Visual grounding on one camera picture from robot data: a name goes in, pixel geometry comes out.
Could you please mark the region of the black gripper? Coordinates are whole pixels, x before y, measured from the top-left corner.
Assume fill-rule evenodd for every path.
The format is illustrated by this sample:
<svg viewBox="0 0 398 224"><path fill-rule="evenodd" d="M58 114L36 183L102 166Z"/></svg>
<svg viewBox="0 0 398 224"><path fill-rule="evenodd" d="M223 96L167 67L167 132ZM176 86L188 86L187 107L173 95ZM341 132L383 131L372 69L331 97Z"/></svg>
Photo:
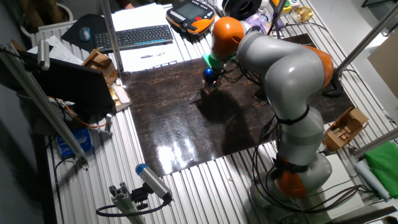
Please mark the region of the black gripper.
<svg viewBox="0 0 398 224"><path fill-rule="evenodd" d="M203 70L203 88L201 89L204 94L210 94L218 91L220 85L220 77L222 70L217 68L206 68Z"/></svg>

